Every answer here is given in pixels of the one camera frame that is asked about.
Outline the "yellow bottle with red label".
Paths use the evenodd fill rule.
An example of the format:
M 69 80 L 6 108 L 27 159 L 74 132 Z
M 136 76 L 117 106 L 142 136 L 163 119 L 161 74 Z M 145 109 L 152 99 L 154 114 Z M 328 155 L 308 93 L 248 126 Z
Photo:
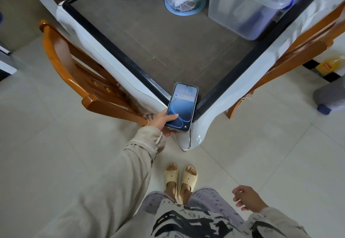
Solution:
M 342 68 L 345 68 L 345 56 L 328 58 L 315 67 L 317 73 L 323 77 Z

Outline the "person's right hand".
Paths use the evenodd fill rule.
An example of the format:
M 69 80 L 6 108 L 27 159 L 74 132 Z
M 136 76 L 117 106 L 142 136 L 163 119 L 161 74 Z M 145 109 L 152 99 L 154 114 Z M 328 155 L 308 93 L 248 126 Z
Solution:
M 262 210 L 268 207 L 259 194 L 252 187 L 249 187 L 249 210 L 253 213 L 261 213 Z

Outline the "smartphone with blue screen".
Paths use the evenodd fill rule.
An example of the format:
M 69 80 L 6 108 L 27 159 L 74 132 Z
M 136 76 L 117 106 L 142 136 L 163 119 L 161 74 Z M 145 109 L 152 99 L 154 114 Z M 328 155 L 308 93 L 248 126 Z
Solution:
M 166 127 L 179 132 L 191 129 L 199 89 L 196 86 L 176 83 L 173 89 L 166 115 L 178 115 L 174 120 L 166 122 Z

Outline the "white table with black rim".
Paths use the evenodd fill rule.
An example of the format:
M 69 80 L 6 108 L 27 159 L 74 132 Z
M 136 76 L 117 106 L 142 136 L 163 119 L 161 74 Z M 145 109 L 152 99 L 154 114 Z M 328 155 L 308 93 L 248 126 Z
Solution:
M 184 151 L 199 146 L 214 118 L 244 96 L 331 0 L 297 0 L 256 40 L 208 16 L 170 13 L 164 0 L 40 0 L 70 35 L 120 83 L 123 92 L 157 113 L 175 84 L 199 89 L 191 129 L 178 135 Z

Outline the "grey container with blue cap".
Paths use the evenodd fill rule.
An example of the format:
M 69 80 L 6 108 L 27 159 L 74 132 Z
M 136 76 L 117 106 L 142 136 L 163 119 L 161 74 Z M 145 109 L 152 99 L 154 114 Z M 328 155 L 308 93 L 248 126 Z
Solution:
M 317 105 L 317 111 L 323 115 L 345 110 L 345 76 L 316 89 L 313 101 Z

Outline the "cream rubber slipper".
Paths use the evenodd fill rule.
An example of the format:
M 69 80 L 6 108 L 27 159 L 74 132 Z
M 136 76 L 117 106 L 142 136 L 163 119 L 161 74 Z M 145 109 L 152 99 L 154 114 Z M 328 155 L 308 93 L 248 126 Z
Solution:
M 175 163 L 169 163 L 164 170 L 165 193 L 177 198 L 179 185 L 179 168 Z
M 182 173 L 181 186 L 179 193 L 184 193 L 186 190 L 192 192 L 197 182 L 197 171 L 192 165 L 188 165 Z

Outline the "purple patterned trousers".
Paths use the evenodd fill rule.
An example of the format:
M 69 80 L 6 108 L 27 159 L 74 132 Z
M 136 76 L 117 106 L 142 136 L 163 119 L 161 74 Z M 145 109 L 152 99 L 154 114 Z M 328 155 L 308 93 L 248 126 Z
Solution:
M 142 201 L 137 213 L 145 212 L 155 215 L 162 202 L 168 199 L 173 201 L 166 193 L 161 191 L 150 192 Z M 187 202 L 188 207 L 198 208 L 203 211 L 211 211 L 221 214 L 231 223 L 241 225 L 244 219 L 236 210 L 214 189 L 201 187 L 196 189 Z

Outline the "person's left hand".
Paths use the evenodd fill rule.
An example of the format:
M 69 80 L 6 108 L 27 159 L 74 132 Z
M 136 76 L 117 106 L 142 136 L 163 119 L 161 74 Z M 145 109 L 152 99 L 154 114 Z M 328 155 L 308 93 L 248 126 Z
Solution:
M 155 115 L 153 120 L 148 122 L 147 126 L 156 127 L 162 132 L 164 136 L 169 137 L 179 132 L 166 127 L 166 123 L 165 123 L 166 113 L 167 113 L 167 109 L 164 109 L 162 112 Z

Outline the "light blue round coaster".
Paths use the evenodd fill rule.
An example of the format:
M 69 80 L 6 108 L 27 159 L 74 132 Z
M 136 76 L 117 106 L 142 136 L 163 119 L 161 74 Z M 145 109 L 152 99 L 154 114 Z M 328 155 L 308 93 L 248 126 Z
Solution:
M 169 3 L 167 0 L 164 0 L 164 5 L 166 7 L 166 9 L 170 12 L 170 13 L 173 13 L 175 15 L 179 15 L 179 16 L 190 16 L 190 15 L 195 15 L 195 14 L 198 14 L 200 13 L 204 8 L 205 8 L 205 5 L 206 5 L 206 0 L 202 0 L 200 5 L 197 6 L 196 8 L 190 10 L 190 11 L 185 11 L 185 12 L 181 12 L 179 10 L 176 10 L 174 9 Z

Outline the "person's right forearm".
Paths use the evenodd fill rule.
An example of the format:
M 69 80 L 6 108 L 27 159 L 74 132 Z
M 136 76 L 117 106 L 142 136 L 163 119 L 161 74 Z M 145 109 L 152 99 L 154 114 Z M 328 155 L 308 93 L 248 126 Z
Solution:
M 263 238 L 311 238 L 302 225 L 273 207 L 252 213 L 246 224 L 252 228 L 259 222 L 258 231 Z

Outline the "white and black cabinet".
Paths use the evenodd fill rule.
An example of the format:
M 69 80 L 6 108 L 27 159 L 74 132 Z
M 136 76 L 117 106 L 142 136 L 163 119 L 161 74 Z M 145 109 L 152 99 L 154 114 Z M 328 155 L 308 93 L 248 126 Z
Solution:
M 0 44 L 0 82 L 17 72 L 11 52 Z

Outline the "orange wooden chair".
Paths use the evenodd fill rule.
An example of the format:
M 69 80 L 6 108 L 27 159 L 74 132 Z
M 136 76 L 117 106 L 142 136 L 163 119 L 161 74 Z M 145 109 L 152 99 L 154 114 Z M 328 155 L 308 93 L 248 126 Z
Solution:
M 41 20 L 42 44 L 52 66 L 61 79 L 82 97 L 81 103 L 93 113 L 137 123 L 148 119 L 123 92 L 104 67 L 66 39 L 53 25 Z
M 264 84 L 288 73 L 317 57 L 334 44 L 334 40 L 345 32 L 345 0 L 332 12 L 302 33 L 280 57 L 273 67 L 227 111 L 231 119 L 239 105 Z

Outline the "white shirt with black print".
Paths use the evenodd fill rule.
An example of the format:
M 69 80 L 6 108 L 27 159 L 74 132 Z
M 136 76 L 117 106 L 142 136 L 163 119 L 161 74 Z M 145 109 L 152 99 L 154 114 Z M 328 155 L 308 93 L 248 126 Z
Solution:
M 221 214 L 164 199 L 155 215 L 150 238 L 287 238 L 265 217 L 254 214 L 235 224 Z

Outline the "person's left forearm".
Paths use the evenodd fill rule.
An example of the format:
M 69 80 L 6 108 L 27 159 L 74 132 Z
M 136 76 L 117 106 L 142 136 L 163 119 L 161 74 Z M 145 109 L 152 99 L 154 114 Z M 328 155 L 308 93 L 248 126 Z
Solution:
M 166 144 L 153 126 L 138 130 L 114 163 L 36 238 L 109 238 L 133 217 L 148 189 L 152 164 Z

